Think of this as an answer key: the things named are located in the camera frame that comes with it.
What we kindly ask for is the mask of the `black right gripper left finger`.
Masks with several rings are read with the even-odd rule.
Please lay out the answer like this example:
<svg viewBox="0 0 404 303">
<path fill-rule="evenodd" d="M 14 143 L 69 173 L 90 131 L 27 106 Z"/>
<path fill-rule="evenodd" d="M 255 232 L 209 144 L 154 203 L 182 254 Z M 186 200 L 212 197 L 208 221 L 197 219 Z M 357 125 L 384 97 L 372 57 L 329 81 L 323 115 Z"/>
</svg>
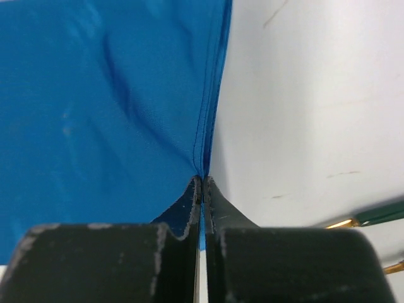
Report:
<svg viewBox="0 0 404 303">
<path fill-rule="evenodd" d="M 2 302 L 197 302 L 201 179 L 150 223 L 51 223 L 28 230 Z"/>
</svg>

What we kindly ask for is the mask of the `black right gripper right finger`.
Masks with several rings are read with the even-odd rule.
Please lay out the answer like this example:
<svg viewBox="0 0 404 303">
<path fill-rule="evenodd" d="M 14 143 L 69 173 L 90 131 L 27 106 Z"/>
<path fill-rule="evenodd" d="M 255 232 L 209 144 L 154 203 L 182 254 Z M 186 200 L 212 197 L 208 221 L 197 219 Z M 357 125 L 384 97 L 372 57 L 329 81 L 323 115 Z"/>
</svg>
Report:
<svg viewBox="0 0 404 303">
<path fill-rule="evenodd" d="M 350 229 L 259 227 L 203 183 L 210 302 L 394 302 L 370 242 Z"/>
</svg>

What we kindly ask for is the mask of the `blue cloth napkin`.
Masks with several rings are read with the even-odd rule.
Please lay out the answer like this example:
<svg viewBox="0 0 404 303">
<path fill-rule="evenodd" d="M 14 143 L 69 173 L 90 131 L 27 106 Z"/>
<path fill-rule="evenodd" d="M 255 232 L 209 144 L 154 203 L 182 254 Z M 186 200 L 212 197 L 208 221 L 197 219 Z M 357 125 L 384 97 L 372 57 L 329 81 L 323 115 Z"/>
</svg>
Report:
<svg viewBox="0 0 404 303">
<path fill-rule="evenodd" d="M 231 1 L 1 2 L 1 263 L 45 223 L 149 222 L 210 168 Z"/>
</svg>

